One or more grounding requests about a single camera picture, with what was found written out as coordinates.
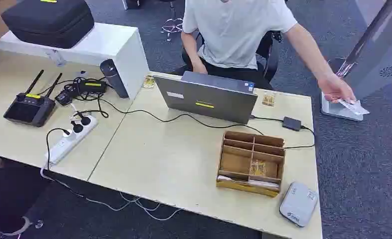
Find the person's left hand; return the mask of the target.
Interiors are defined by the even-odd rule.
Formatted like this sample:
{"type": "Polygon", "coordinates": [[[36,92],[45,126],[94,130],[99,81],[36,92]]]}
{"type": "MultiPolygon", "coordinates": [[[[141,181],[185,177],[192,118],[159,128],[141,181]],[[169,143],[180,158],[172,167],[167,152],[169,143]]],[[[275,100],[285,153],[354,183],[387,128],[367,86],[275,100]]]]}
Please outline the person's left hand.
{"type": "Polygon", "coordinates": [[[337,103],[342,99],[351,104],[357,101],[352,88],[334,73],[320,74],[317,82],[327,101],[337,103]]]}

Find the person's right hand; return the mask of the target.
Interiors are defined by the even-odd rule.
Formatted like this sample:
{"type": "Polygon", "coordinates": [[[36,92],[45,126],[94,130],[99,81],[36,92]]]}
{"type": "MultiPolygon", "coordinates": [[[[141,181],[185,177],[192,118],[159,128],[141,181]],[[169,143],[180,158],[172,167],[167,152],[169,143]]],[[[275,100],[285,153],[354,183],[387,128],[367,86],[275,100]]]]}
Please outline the person's right hand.
{"type": "Polygon", "coordinates": [[[192,62],[192,69],[193,69],[192,70],[193,72],[197,72],[200,74],[208,74],[206,66],[204,65],[204,63],[202,61],[192,62]]]}

